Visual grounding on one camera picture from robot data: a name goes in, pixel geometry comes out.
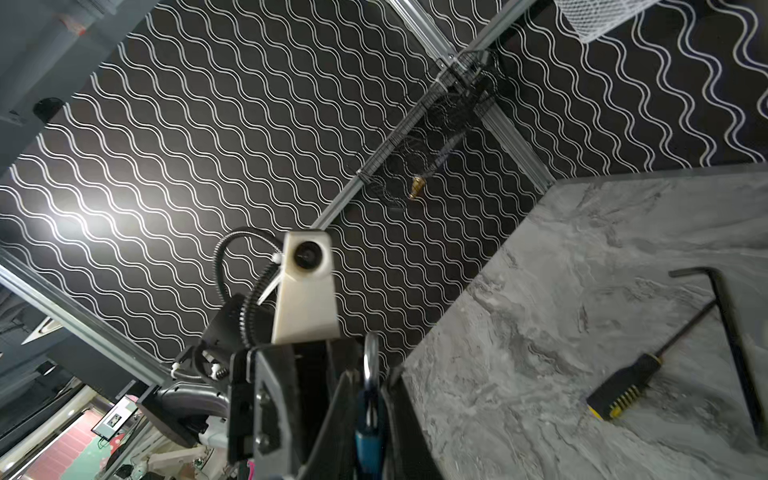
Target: gray marble countertop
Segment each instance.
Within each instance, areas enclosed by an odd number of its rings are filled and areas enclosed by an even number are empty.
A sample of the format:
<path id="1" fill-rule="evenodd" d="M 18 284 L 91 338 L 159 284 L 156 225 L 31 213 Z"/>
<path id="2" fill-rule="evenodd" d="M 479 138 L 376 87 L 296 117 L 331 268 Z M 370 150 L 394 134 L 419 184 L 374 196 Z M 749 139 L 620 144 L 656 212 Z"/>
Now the gray marble countertop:
<path id="1" fill-rule="evenodd" d="M 768 478 L 719 315 L 602 422 L 584 402 L 713 294 L 721 269 L 768 399 L 768 173 L 553 187 L 406 360 L 446 478 Z"/>

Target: camera lens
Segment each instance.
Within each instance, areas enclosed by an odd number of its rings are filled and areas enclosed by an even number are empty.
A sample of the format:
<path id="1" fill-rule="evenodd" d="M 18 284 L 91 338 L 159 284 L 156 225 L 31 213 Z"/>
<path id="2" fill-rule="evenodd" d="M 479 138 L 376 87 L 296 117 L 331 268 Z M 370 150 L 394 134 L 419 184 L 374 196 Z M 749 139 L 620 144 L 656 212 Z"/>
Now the camera lens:
<path id="1" fill-rule="evenodd" d="M 303 242 L 296 248 L 293 261 L 304 270 L 314 270 L 323 260 L 323 251 L 315 242 Z"/>

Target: wavy line wallpaper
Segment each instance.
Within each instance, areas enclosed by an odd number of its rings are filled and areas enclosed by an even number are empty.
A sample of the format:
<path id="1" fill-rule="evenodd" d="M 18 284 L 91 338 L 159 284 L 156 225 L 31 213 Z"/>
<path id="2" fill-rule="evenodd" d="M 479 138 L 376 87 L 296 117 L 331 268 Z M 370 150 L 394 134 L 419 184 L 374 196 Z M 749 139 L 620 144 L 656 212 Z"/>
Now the wavy line wallpaper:
<path id="1" fill-rule="evenodd" d="M 768 5 L 663 0 L 583 45 L 540 2 L 501 45 L 502 108 L 555 178 L 764 162 Z"/>
<path id="2" fill-rule="evenodd" d="M 457 48 L 501 7 L 422 4 Z M 764 161 L 767 16 L 663 0 L 583 45 L 542 0 L 498 43 L 499 104 L 556 178 Z M 219 236 L 308 227 L 430 67 L 383 0 L 162 2 L 0 180 L 0 242 L 168 361 L 217 310 Z M 405 212 L 363 190 L 329 227 L 343 332 L 384 331 L 401 362 L 534 192 L 480 123 Z M 231 288 L 265 262 L 237 246 Z"/>
<path id="3" fill-rule="evenodd" d="M 4 176 L 2 244 L 170 360 L 218 308 L 221 234 L 308 227 L 428 68 L 385 2 L 160 3 Z M 233 249 L 232 288 L 265 263 Z"/>

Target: brass nozzle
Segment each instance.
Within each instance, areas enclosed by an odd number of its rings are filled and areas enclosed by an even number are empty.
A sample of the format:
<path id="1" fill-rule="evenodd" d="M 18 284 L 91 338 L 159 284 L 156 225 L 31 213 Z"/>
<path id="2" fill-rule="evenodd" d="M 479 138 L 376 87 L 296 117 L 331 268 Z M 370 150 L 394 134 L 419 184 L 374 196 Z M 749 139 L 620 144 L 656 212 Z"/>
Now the brass nozzle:
<path id="1" fill-rule="evenodd" d="M 427 184 L 427 180 L 424 180 L 424 177 L 413 177 L 413 184 L 411 185 L 411 194 L 409 195 L 409 198 L 411 200 L 415 200 L 416 196 L 419 195 L 419 192 L 422 191 L 422 188 Z"/>

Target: black cable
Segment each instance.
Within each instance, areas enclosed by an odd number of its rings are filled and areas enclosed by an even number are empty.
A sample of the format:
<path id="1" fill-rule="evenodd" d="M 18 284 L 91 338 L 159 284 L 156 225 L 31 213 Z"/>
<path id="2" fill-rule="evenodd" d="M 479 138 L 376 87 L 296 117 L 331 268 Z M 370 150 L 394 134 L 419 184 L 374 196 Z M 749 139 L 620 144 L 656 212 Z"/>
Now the black cable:
<path id="1" fill-rule="evenodd" d="M 185 373 L 180 370 L 176 370 L 172 375 L 172 378 L 175 380 L 202 380 L 203 379 L 203 377 L 199 375 L 192 375 L 190 373 Z"/>
<path id="2" fill-rule="evenodd" d="M 254 339 L 255 335 L 253 329 L 257 321 L 256 310 L 259 306 L 259 298 L 262 296 L 266 287 L 270 284 L 270 281 L 279 269 L 279 263 L 270 262 L 261 275 L 259 275 L 259 279 L 256 281 L 256 286 L 253 287 L 253 290 L 251 290 L 243 301 L 243 307 L 240 309 L 240 338 L 243 340 L 243 344 L 249 349 L 252 349 L 257 344 L 257 341 Z"/>
<path id="3" fill-rule="evenodd" d="M 267 230 L 253 227 L 240 227 L 225 233 L 214 248 L 214 278 L 216 279 L 216 286 L 219 289 L 219 297 L 221 298 L 222 303 L 228 302 L 231 298 L 230 290 L 227 288 L 224 276 L 224 254 L 227 252 L 227 248 L 233 240 L 243 237 L 257 238 L 272 247 L 276 253 L 283 252 L 282 242 Z"/>

